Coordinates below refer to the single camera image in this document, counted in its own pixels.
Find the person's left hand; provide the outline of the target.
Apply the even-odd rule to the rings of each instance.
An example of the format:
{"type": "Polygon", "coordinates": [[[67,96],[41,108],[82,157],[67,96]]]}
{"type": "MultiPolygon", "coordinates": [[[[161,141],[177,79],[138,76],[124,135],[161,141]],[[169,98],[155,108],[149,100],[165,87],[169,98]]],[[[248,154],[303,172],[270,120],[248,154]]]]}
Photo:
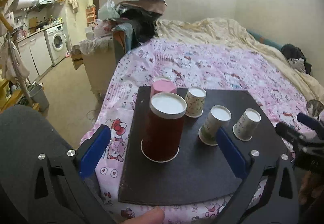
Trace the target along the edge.
{"type": "Polygon", "coordinates": [[[145,214],[123,221],[122,224],[162,224],[165,219],[165,212],[155,207],[145,214]]]}

